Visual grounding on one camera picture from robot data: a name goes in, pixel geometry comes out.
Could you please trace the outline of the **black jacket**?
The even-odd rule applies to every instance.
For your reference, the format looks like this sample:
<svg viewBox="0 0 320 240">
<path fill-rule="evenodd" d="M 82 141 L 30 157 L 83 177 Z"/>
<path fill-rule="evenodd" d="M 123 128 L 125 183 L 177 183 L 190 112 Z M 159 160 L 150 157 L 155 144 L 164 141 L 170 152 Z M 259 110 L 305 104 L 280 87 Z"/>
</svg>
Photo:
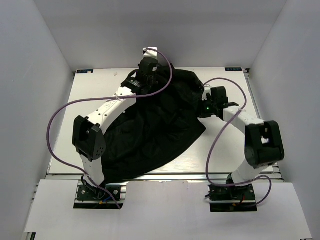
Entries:
<svg viewBox="0 0 320 240">
<path fill-rule="evenodd" d="M 101 158 L 107 184 L 131 180 L 183 154 L 205 132 L 198 119 L 204 87 L 193 71 L 161 67 L 157 95 L 139 98 L 106 130 Z"/>
</svg>

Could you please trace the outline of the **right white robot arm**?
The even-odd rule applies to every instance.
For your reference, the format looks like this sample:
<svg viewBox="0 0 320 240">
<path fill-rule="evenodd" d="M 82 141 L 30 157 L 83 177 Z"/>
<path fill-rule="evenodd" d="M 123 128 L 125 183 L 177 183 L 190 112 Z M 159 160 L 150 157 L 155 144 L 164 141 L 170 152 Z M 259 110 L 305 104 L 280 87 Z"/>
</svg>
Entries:
<svg viewBox="0 0 320 240">
<path fill-rule="evenodd" d="M 282 161 L 285 151 L 279 124 L 252 116 L 235 102 L 230 102 L 225 87 L 204 88 L 200 117 L 216 116 L 226 122 L 224 131 L 233 125 L 244 134 L 244 157 L 242 164 L 230 174 L 225 187 L 226 195 L 236 200 L 244 193 L 244 187 L 266 168 Z"/>
</svg>

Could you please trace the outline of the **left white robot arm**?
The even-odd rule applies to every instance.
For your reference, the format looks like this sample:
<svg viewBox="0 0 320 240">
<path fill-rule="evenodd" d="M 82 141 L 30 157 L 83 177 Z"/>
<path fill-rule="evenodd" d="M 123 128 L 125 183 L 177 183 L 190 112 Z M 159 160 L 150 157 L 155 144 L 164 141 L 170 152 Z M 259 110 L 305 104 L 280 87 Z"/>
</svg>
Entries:
<svg viewBox="0 0 320 240">
<path fill-rule="evenodd" d="M 135 77 L 128 76 L 117 89 L 112 100 L 105 102 L 86 117 L 74 120 L 72 144 L 86 171 L 85 185 L 88 193 L 99 200 L 105 196 L 106 187 L 102 184 L 105 176 L 102 170 L 102 156 L 107 150 L 105 133 L 111 124 L 136 102 L 136 96 L 147 95 L 156 83 L 159 62 L 156 57 L 145 56 L 138 64 Z"/>
</svg>

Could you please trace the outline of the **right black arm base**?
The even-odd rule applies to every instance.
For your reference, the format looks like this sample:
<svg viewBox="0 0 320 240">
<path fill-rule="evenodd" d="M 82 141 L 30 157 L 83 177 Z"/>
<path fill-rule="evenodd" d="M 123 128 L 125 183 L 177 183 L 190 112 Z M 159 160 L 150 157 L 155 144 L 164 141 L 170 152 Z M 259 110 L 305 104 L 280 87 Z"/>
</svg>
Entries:
<svg viewBox="0 0 320 240">
<path fill-rule="evenodd" d="M 252 184 L 246 186 L 218 187 L 208 186 L 211 213 L 257 212 L 256 196 Z"/>
</svg>

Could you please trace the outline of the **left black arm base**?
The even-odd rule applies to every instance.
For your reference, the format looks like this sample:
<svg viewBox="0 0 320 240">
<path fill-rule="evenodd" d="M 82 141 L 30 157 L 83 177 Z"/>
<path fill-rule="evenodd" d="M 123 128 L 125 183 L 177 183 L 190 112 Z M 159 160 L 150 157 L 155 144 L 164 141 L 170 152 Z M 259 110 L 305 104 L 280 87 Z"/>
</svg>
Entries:
<svg viewBox="0 0 320 240">
<path fill-rule="evenodd" d="M 127 185 L 106 184 L 110 194 L 95 186 L 91 186 L 82 176 L 76 189 L 74 209 L 82 210 L 120 210 L 126 199 Z"/>
</svg>

